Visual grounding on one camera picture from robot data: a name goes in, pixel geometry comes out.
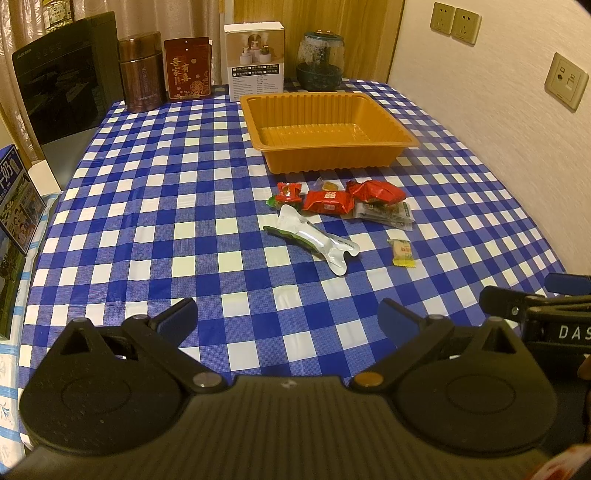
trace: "table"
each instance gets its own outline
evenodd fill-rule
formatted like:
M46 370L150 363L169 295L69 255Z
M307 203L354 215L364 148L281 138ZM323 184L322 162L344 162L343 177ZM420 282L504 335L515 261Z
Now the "table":
M25 264L22 268L17 297L12 311L10 338L0 341L0 473L6 472L25 455L18 421L17 376L19 345L27 306L27 295L31 283L31 272L47 229L51 207L56 199L57 194L43 197L46 208L41 215L25 257Z
M286 84L287 90L296 90ZM534 222L451 132L388 85L345 81L421 141L388 168L322 172L326 180L401 186L412 232L314 216L361 246L336 277L326 262L262 231L278 181L252 148L240 106L211 99L141 114L107 114L63 193L31 287L22 330L23 388L66 322L118 325L183 297L199 306L184 351L231 380L236 374L340 375L348 380L394 346L378 327L385 297L418 314L479 325L486 285L539 292L563 271ZM417 268L392 265L388 238L412 242Z

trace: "cardboard box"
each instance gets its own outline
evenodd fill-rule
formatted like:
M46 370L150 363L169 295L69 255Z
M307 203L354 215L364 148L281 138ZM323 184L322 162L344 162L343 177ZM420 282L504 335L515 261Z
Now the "cardboard box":
M25 255L44 209L17 149L0 150L0 224Z
M164 41L168 97L172 102L206 98L212 93L212 46L207 37Z
M25 254L44 209L17 149L0 150L0 340L10 337Z
M281 22L226 25L224 32L230 100L283 93L285 29Z

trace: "orange plastic tray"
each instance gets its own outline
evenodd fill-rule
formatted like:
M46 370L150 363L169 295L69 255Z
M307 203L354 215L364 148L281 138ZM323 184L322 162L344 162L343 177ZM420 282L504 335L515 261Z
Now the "orange plastic tray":
M240 98L252 146L272 173L386 167L418 140L364 93Z

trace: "electrical outlet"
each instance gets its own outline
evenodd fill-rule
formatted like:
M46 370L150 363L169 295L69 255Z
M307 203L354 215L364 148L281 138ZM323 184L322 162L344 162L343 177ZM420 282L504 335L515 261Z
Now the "electrical outlet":
M482 17L474 12L456 8L456 16L453 18L452 37L463 40L471 45L476 43Z
M546 77L546 91L576 110L589 81L589 75L560 53L555 53Z
M445 35L452 32L453 14L456 7L435 2L433 5L433 14L431 15L431 28Z

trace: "red candy wrapper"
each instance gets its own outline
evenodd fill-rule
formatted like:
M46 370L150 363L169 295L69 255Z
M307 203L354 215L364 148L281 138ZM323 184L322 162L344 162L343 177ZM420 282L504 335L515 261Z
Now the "red candy wrapper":
M278 183L279 193L275 195L275 201L280 203L300 203L301 183Z
M585 468L591 459L591 445L571 445L561 454L551 458L536 473L525 480L570 480Z
M347 191L356 199L366 203L379 202L392 205L406 198L403 190L387 181L379 180L367 180L363 183L350 180L347 182Z
M349 192L308 192L303 210L329 215L344 215L353 209L355 201Z

